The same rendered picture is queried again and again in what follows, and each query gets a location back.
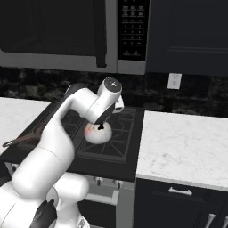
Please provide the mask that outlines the black wall cupboard door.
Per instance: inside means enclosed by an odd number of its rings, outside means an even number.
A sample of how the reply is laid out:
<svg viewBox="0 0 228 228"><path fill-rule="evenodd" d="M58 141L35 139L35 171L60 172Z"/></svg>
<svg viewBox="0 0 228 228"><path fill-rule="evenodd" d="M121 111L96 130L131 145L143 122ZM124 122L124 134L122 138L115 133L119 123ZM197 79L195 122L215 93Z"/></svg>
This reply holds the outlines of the black wall cupboard door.
<svg viewBox="0 0 228 228"><path fill-rule="evenodd" d="M146 69L228 77L228 0L151 0Z"/></svg>

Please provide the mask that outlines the black drawer front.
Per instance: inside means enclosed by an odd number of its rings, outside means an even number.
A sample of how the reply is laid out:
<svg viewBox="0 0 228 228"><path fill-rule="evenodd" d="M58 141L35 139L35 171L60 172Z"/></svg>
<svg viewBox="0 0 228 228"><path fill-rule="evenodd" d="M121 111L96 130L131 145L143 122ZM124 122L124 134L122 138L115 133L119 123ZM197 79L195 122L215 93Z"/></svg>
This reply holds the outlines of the black drawer front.
<svg viewBox="0 0 228 228"><path fill-rule="evenodd" d="M168 192L169 188L192 192L191 196ZM228 193L224 191L211 190L178 183L165 183L137 178L135 192L135 210L143 206L165 206L165 205L201 205L207 207L223 208Z"/></svg>

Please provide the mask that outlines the steel and black microwave oven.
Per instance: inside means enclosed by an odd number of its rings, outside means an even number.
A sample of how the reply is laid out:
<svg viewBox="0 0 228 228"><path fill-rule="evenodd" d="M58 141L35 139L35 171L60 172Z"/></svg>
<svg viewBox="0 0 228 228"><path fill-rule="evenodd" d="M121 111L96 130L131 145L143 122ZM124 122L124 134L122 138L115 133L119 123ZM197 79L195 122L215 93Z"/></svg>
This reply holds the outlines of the steel and black microwave oven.
<svg viewBox="0 0 228 228"><path fill-rule="evenodd" d="M93 0L0 0L0 66L142 75L150 0L105 0L105 68Z"/></svg>

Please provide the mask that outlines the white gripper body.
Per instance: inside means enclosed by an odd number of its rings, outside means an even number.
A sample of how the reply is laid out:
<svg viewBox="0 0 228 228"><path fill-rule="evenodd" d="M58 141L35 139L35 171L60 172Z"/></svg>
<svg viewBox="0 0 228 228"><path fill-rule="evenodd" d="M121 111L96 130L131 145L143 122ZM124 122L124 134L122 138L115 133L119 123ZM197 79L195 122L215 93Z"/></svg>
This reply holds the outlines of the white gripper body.
<svg viewBox="0 0 228 228"><path fill-rule="evenodd" d="M122 96L119 96L118 101L115 103L113 114L121 112L124 109L124 107L125 105Z"/></svg>

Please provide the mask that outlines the white wall socket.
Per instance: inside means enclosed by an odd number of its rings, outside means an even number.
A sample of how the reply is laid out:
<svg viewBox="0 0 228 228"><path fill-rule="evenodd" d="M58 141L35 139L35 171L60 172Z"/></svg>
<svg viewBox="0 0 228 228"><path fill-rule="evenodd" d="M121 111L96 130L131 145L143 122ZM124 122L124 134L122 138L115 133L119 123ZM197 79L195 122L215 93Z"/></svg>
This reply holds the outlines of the white wall socket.
<svg viewBox="0 0 228 228"><path fill-rule="evenodd" d="M180 88L182 75L179 73L170 73L168 75L167 88L178 90Z"/></svg>

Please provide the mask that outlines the dark brown frying pan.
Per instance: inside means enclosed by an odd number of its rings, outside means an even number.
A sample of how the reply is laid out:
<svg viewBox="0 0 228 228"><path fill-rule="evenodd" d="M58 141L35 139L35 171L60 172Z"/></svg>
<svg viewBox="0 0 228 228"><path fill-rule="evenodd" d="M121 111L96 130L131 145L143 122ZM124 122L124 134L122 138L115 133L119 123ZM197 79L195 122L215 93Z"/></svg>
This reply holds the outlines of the dark brown frying pan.
<svg viewBox="0 0 228 228"><path fill-rule="evenodd" d="M57 123L55 120L50 120L46 123L39 123L28 134L20 136L9 142L5 142L3 147L6 148L21 142L37 140L37 147L51 151L52 149L56 149L57 146L61 145L61 143L67 141L68 138L69 137L64 131L62 125Z"/></svg>

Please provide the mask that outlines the steel oven front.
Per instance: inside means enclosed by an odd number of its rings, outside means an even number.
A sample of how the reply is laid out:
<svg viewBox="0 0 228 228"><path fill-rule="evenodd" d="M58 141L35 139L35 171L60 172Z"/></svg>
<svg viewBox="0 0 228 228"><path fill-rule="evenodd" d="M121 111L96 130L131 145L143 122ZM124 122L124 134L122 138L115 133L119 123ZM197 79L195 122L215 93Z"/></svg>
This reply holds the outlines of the steel oven front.
<svg viewBox="0 0 228 228"><path fill-rule="evenodd" d="M134 186L67 171L60 159L27 159L0 186L0 228L133 228ZM89 193L111 197L116 206L86 200Z"/></svg>

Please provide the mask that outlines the black hob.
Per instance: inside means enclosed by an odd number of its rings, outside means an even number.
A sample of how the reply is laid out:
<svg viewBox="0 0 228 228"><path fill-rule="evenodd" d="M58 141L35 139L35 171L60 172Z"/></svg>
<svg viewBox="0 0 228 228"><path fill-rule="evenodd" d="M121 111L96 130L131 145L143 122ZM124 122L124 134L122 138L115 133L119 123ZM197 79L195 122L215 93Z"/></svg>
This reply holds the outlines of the black hob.
<svg viewBox="0 0 228 228"><path fill-rule="evenodd" d="M143 118L142 108L125 107L108 119L112 129L111 139L103 144L91 144L84 137L87 121L80 118L75 111L68 111L61 123L76 149L75 158L68 171L120 181L134 181Z"/></svg>

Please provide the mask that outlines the black base cupboard door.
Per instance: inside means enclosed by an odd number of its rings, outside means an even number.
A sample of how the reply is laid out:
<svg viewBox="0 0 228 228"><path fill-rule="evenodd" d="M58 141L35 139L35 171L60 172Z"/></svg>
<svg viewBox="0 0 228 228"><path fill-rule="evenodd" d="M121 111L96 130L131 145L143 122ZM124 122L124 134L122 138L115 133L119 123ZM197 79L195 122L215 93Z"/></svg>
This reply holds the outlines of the black base cupboard door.
<svg viewBox="0 0 228 228"><path fill-rule="evenodd" d="M135 212L134 228L204 228L220 209L201 205L143 206Z"/></svg>
<svg viewBox="0 0 228 228"><path fill-rule="evenodd" d="M223 216L221 217L221 221L220 221L220 224L218 225L218 228L222 228L222 226L223 226L223 224L224 224L224 219L225 219L226 216L228 216L228 213L226 213L225 215L223 215Z"/></svg>

